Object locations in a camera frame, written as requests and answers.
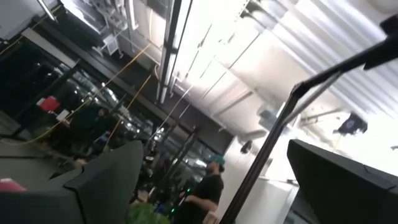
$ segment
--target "dark floor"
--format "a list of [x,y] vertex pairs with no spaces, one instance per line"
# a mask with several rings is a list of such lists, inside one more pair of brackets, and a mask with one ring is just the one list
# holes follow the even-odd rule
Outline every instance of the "dark floor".
[[[0,112],[0,133],[9,134],[17,128],[17,124]],[[42,156],[37,143],[24,145],[20,142],[3,139],[0,141],[1,156]],[[27,189],[34,189],[44,182],[57,170],[57,162],[52,159],[1,159],[0,179],[12,178]]]

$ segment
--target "black pole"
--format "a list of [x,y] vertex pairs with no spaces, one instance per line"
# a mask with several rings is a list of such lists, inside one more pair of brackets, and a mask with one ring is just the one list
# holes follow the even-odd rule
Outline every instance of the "black pole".
[[[60,85],[64,84],[69,78],[72,77],[73,74],[75,74],[77,70],[77,67],[73,67],[69,69],[69,71],[65,72],[61,77],[59,77],[57,80],[55,80],[51,85],[49,85],[45,90],[43,90],[41,93],[39,93],[33,100],[31,100],[28,104],[25,105],[21,111],[15,115],[13,118],[14,120],[18,120],[22,116],[24,116],[26,113],[29,112],[29,110],[32,109],[33,106],[36,105],[36,103],[43,97],[49,95],[51,92],[59,88]],[[21,125],[19,128],[17,128],[12,134],[11,137],[14,138],[18,136],[23,130],[25,130],[26,125]]]
[[178,119],[174,122],[173,125],[171,125],[171,127],[169,127],[169,129],[166,131],[166,133],[164,134],[161,142],[157,145],[157,147],[162,147],[164,145],[164,142],[166,142],[166,140],[170,137],[170,135],[174,132],[174,129],[178,126],[178,124],[180,123],[180,120],[182,118],[182,116],[185,114],[185,112],[188,110],[188,108],[191,106],[191,104],[188,104],[187,107],[185,107],[185,109],[181,112],[180,116],[178,117]]
[[[253,188],[259,174],[264,167],[264,164],[269,158],[279,136],[281,135],[283,129],[285,128],[287,121],[291,118],[291,114],[294,111],[295,106],[297,105],[299,99],[303,97],[311,88],[325,83],[328,80],[332,80],[333,82],[337,80],[336,77],[340,77],[342,74],[355,69],[361,65],[372,65],[374,66],[375,62],[386,63],[394,58],[391,57],[391,49],[398,49],[398,34],[391,35],[387,37],[387,39],[375,46],[363,51],[360,54],[357,54],[344,62],[335,65],[324,72],[315,75],[308,80],[305,80],[302,83],[296,85],[292,92],[290,93],[289,99],[286,101],[286,104],[277,118],[275,125],[272,127],[265,143],[262,145],[259,154],[256,156],[256,159],[253,162],[253,165],[250,167],[248,173],[246,174],[243,183],[239,187],[236,192],[232,202],[230,203],[227,211],[225,212],[220,224],[230,224],[234,223],[236,217],[239,214],[245,200],[247,199],[251,189]],[[316,92],[309,99],[305,100],[302,105],[307,105],[308,101],[313,101],[316,97],[318,97],[322,92],[324,92],[333,82],[327,82],[322,87],[321,91]],[[300,113],[304,110],[304,106],[299,106],[298,110],[295,110],[294,113]]]
[[163,179],[160,181],[160,187],[163,187],[173,176],[174,172],[177,170],[177,167],[181,164],[183,158],[188,154],[189,150],[192,148],[193,143],[198,139],[199,129],[195,129],[184,142],[182,147],[180,148],[181,154],[177,157],[175,163],[171,166],[169,171],[164,175]]
[[150,196],[150,201],[153,202],[157,198],[157,194],[160,189],[164,188],[167,183],[169,182],[170,178],[173,176],[174,172],[177,170],[177,167],[181,164],[183,158],[188,154],[189,150],[192,148],[193,143],[198,139],[198,132],[199,129],[193,130],[193,132],[188,136],[187,140],[184,142],[182,147],[178,150],[177,155],[173,158],[172,162],[175,161],[174,164],[172,164],[171,168],[166,172],[166,174],[163,176],[162,180],[160,180],[159,185],[155,187],[153,190],[151,196]]

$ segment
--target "glass door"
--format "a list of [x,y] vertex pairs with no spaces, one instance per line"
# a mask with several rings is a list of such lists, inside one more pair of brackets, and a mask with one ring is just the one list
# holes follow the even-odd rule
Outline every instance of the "glass door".
[[[55,82],[68,67],[38,49],[28,40],[0,58],[0,110],[15,118],[26,105]],[[18,116],[23,124],[28,118]]]

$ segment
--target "man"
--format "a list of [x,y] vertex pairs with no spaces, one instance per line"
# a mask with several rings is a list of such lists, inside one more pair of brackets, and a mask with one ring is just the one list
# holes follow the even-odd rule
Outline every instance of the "man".
[[221,173],[224,172],[225,160],[222,156],[212,156],[208,161],[208,175],[188,195],[174,216],[174,224],[202,224],[208,212],[218,208],[224,182]]

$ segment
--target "pole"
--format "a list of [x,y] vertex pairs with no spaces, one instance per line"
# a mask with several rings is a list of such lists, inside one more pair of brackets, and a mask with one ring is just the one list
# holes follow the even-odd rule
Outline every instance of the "pole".
[[162,180],[159,182],[159,185],[156,186],[150,195],[150,201],[154,201],[157,198],[157,193],[159,189],[162,189],[167,185],[170,178],[173,176],[174,172],[177,170],[177,167],[181,164],[183,158],[188,154],[189,150],[192,148],[193,143],[198,139],[199,129],[193,130],[193,132],[188,136],[187,140],[184,142],[182,147],[178,150],[177,155],[173,158],[172,162],[174,162],[171,168],[166,172]]

